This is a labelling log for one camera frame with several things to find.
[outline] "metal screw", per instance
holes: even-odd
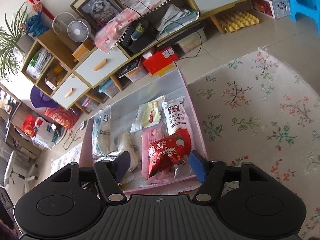
[[[196,196],[196,200],[201,201],[201,202],[207,202],[211,200],[211,196],[208,194],[199,194]]]
[[[117,202],[117,201],[121,201],[124,199],[124,197],[121,195],[121,194],[112,194],[108,197],[108,199],[110,201],[113,201],[113,202]]]

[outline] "electrical cable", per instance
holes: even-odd
[[[66,141],[64,142],[64,144],[63,144],[63,148],[64,148],[65,150],[68,150],[69,147],[71,146],[71,144],[72,144],[73,142],[75,142],[76,140],[79,140],[79,139],[81,138],[81,136],[78,137],[78,138],[76,138],[77,132],[78,132],[79,130],[80,130],[80,127],[78,128],[78,130],[76,131],[76,133],[75,133],[75,135],[74,135],[73,137],[72,137],[73,127],[68,131],[69,136],[68,136],[67,140],[66,140]],[[70,138],[71,138],[71,142],[70,142],[69,145],[66,147],[66,143],[68,143],[68,141],[69,141]]]
[[[139,1],[139,0],[137,0],[137,1],[140,2],[140,3],[142,3],[149,11],[151,11],[151,9],[149,9],[148,6],[146,6],[143,2],[141,2],[141,1]],[[139,14],[139,16],[141,17],[141,19],[142,19],[145,23],[147,23],[147,25],[152,29],[152,27],[149,25],[149,22],[147,22],[145,19],[143,19],[143,16],[142,16],[138,11],[136,11],[135,9],[133,9],[133,8],[131,8],[131,7],[123,4],[122,2],[120,2],[120,3],[121,3],[122,5],[124,5],[124,6],[126,6],[127,8],[135,11],[137,14]],[[177,23],[177,24],[181,25],[181,26],[184,27],[184,28],[190,29],[189,27],[187,27],[187,26],[185,26],[185,25],[183,25],[183,24],[181,24],[181,23],[179,23],[179,22],[167,20],[167,19],[164,18],[163,16],[161,16],[161,17],[162,17],[164,20],[166,20],[166,21],[173,22],[173,23]],[[157,39],[157,37],[156,37],[156,41],[160,44],[160,46],[162,46],[162,47],[169,53],[170,57],[172,58],[173,62],[174,62],[175,65],[176,65],[176,67],[178,68],[178,66],[177,66],[177,64],[176,64],[176,61],[179,61],[179,60],[182,60],[182,59],[185,59],[185,58],[197,57],[198,54],[200,53],[200,50],[201,50],[201,48],[202,48],[202,39],[201,39],[200,33],[199,33],[198,31],[196,31],[196,32],[198,33],[198,35],[199,35],[199,37],[200,37],[200,48],[199,48],[199,51],[197,52],[197,54],[196,54],[195,56],[188,56],[188,57],[183,57],[183,58],[174,60],[173,57],[172,57],[172,55],[171,55],[170,52],[168,51],[168,49],[167,49],[165,46],[163,46],[163,44]]]

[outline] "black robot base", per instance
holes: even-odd
[[[191,154],[207,174],[193,200],[188,195],[127,200],[113,163],[66,165],[17,202],[22,240],[299,239],[306,208],[298,196],[252,163],[229,167]],[[88,181],[96,182],[101,199],[81,187]],[[225,181],[239,181],[239,188],[221,197]]]

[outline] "pink snack package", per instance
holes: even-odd
[[[143,129],[142,137],[142,165],[141,174],[144,180],[148,180],[149,170],[149,144],[162,139],[162,122]]]
[[[142,137],[142,164],[141,175],[147,184],[163,184],[174,181],[174,167],[168,168],[166,171],[158,172],[155,176],[148,179],[149,173],[149,145],[159,141],[165,137],[162,133],[162,126],[166,126],[163,122],[154,126],[143,129]]]

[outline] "egg carton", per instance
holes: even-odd
[[[243,27],[260,23],[259,19],[252,14],[239,11],[223,15],[220,17],[219,22],[227,33],[232,33],[240,30]]]

